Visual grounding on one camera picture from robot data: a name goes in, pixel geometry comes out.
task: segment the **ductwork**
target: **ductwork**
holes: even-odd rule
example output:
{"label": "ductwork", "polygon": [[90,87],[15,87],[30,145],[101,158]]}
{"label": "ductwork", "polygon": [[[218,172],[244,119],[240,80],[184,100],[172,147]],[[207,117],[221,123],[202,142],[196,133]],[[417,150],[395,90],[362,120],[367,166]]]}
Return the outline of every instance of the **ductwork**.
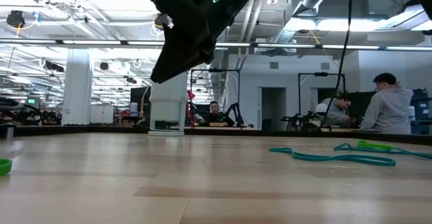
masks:
{"label": "ductwork", "polygon": [[[289,14],[286,14],[288,17],[286,22],[288,25],[288,22],[290,21],[291,17],[293,15],[302,13],[308,9],[315,9],[315,14],[317,13],[318,6],[323,2],[323,0],[299,0],[295,2],[294,0],[290,0],[288,3],[288,7],[293,7],[293,9],[288,9]],[[272,40],[273,43],[288,43],[291,38],[295,35],[297,30],[290,29],[289,26],[286,26],[282,28],[282,30],[279,32],[279,34]],[[272,49],[270,51],[265,51],[263,54],[274,57],[276,56],[280,51],[280,49]]]}

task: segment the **doorway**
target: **doorway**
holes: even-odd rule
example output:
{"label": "doorway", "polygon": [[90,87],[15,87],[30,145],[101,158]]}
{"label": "doorway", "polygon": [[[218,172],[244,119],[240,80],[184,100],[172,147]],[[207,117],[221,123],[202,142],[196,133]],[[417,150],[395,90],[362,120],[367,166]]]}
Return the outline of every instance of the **doorway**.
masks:
{"label": "doorway", "polygon": [[286,129],[286,122],[281,121],[286,116],[286,88],[262,88],[261,107],[262,130]]}

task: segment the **ceiling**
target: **ceiling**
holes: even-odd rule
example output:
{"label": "ceiling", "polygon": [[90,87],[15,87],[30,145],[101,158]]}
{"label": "ceiling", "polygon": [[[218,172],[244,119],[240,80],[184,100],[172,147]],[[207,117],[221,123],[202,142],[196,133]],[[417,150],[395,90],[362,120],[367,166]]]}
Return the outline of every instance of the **ceiling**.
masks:
{"label": "ceiling", "polygon": [[[284,18],[285,10],[289,0],[277,0],[275,4],[263,2],[258,9],[259,0],[254,0],[251,19],[247,23],[247,33],[250,39],[271,38],[276,36],[287,22]],[[219,39],[224,41],[241,41],[240,38],[247,7],[237,15],[233,25]],[[6,16],[11,10],[24,12],[26,25],[24,29],[17,31],[5,22]],[[257,20],[253,22],[253,14],[257,13]],[[163,33],[154,26],[158,11],[150,0],[0,0],[0,38],[31,38],[31,39],[61,39],[61,40],[164,40]],[[342,44],[345,32],[311,30],[307,33],[297,32],[293,40],[297,43],[320,43]],[[391,43],[392,36],[377,43]],[[373,44],[368,32],[353,32],[351,43]],[[412,40],[398,40],[399,45],[413,45]],[[150,83],[149,77],[152,68],[159,56],[160,48],[145,49],[122,49],[122,48],[100,48],[92,49],[95,60],[95,77],[93,80],[92,101],[94,104],[111,103],[126,106],[129,99],[129,90],[136,86],[145,86]],[[337,58],[337,53],[329,52],[330,56]],[[308,55],[325,55],[323,51],[313,49],[298,49],[294,54],[298,57]],[[66,60],[68,48],[64,47],[13,47],[11,45],[0,45],[0,73],[36,74],[23,79],[3,76],[3,89],[1,94],[10,97],[21,94],[37,94],[40,92],[49,95],[56,90],[54,99],[45,97],[43,103],[47,105],[61,104],[64,87],[64,73],[54,73],[54,77],[37,75],[52,74],[44,69],[44,61],[56,63],[67,69]],[[100,63],[112,63],[127,68],[127,71],[103,71],[99,68]],[[108,78],[118,76],[119,73],[127,73],[131,78],[136,78],[137,84],[126,82],[124,78]],[[205,103],[211,100],[219,100],[223,92],[224,76],[210,76],[202,73],[196,77],[193,90],[199,94],[196,102]],[[31,85],[29,81],[46,82],[48,86]]]}

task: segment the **man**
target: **man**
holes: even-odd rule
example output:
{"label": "man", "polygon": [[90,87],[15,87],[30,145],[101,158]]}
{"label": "man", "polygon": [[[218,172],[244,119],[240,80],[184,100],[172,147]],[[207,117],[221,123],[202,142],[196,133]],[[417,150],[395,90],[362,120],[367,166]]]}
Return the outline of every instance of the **man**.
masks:
{"label": "man", "polygon": [[[324,99],[321,103],[328,105],[330,100],[331,99]],[[355,121],[355,119],[347,115],[346,110],[349,106],[351,106],[351,100],[346,95],[341,95],[333,99],[324,126],[340,125],[348,127],[350,123]]]}
{"label": "man", "polygon": [[225,113],[219,112],[219,104],[216,101],[210,103],[210,114],[209,118],[203,125],[210,125],[210,123],[222,123],[225,127],[232,127],[235,122],[230,119]]}
{"label": "man", "polygon": [[402,88],[390,73],[378,75],[373,82],[378,92],[367,107],[360,130],[386,134],[411,134],[409,106],[413,92]]}

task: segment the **green cable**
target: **green cable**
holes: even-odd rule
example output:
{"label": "green cable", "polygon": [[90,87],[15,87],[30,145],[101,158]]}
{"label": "green cable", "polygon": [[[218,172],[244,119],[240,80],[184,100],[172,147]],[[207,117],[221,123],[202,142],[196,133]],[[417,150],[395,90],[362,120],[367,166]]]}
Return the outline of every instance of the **green cable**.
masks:
{"label": "green cable", "polygon": [[412,155],[417,157],[424,157],[426,159],[432,159],[432,154],[421,153],[421,152],[410,152],[408,150],[404,150],[399,147],[393,147],[393,146],[389,149],[382,149],[382,148],[369,148],[369,147],[355,147],[349,145],[348,143],[343,143],[342,145],[336,146],[334,148],[334,151],[337,150],[355,150],[355,151],[373,152],[373,153]]}
{"label": "green cable", "polygon": [[310,154],[295,152],[289,147],[271,148],[269,151],[291,154],[295,159],[304,160],[304,161],[339,160],[339,161],[352,161],[356,163],[366,163],[366,164],[378,165],[378,166],[396,165],[396,162],[393,159],[389,159],[385,157],[375,157],[375,156],[366,156],[366,155],[340,155],[340,156],[310,155]]}

